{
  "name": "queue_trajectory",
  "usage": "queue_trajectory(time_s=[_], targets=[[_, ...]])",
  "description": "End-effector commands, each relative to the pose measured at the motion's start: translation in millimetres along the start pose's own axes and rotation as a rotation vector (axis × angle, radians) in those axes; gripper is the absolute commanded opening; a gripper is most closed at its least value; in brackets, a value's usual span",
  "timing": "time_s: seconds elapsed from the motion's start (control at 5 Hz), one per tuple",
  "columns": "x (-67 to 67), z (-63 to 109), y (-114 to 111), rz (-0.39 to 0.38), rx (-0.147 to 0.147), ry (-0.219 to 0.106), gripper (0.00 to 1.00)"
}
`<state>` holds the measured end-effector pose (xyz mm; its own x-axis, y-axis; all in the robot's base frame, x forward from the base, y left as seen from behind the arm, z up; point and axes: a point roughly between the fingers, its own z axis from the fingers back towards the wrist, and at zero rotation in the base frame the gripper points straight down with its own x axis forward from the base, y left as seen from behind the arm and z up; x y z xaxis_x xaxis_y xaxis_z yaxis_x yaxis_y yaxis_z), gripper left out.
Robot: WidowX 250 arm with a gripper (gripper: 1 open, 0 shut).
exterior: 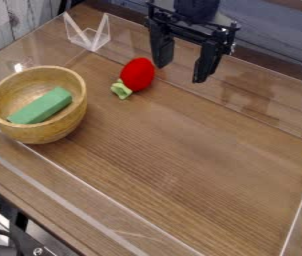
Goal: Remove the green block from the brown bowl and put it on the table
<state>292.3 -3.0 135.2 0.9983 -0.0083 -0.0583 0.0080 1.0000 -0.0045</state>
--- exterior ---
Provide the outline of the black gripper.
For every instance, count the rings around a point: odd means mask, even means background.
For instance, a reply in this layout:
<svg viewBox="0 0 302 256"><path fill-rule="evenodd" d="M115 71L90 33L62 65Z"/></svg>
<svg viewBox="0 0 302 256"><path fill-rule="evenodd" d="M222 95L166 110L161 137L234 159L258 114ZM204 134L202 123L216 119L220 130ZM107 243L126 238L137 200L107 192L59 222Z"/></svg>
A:
<svg viewBox="0 0 302 256"><path fill-rule="evenodd" d="M194 66L194 83L204 83L216 73L221 50L233 52L241 25L220 12L221 0L149 0L150 43L154 64L159 69L174 59L174 35L202 44Z"/></svg>

